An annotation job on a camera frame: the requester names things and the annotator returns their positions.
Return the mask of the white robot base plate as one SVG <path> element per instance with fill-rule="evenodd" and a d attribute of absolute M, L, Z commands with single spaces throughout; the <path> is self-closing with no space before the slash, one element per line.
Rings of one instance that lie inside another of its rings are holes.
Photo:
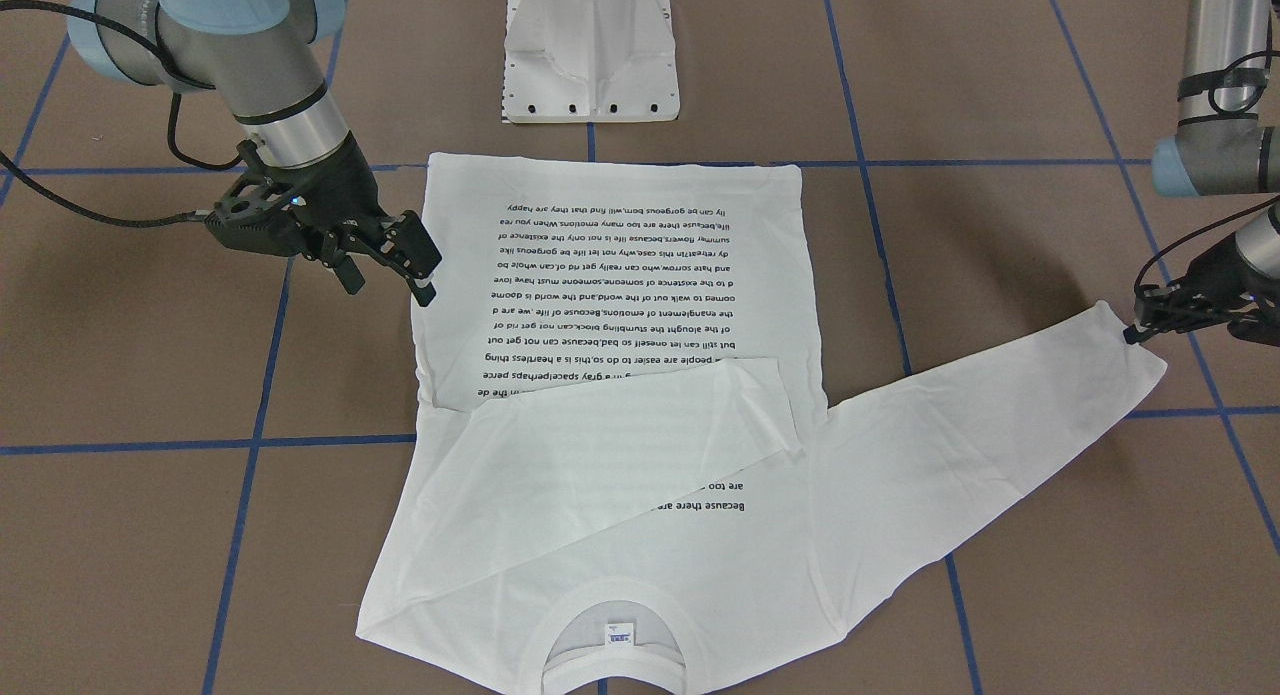
<path fill-rule="evenodd" d="M 669 0 L 507 0 L 504 49 L 511 124 L 678 116 Z"/>

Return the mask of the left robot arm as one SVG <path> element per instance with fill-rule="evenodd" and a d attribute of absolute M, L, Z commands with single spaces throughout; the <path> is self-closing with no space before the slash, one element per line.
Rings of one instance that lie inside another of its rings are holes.
<path fill-rule="evenodd" d="M 1244 224 L 1193 259 L 1167 285 L 1137 276 L 1132 344 L 1162 332 L 1228 326 L 1240 340 L 1277 344 L 1279 145 L 1258 102 L 1277 51 L 1271 0 L 1190 0 L 1178 131 L 1156 145 L 1155 189 L 1164 197 L 1267 195 Z"/>

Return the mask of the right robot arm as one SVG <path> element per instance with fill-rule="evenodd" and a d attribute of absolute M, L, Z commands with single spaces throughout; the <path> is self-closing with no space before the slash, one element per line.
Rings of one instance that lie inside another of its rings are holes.
<path fill-rule="evenodd" d="M 315 259 L 348 293 L 364 285 L 355 256 L 392 268 L 426 306 L 440 252 L 416 212 L 390 216 L 311 44 L 335 35 L 346 0 L 73 0 L 156 44 L 166 69 L 128 36 L 69 20 L 93 70 L 177 93 L 212 90 L 243 127 L 246 172 L 209 212 L 225 248 Z"/>

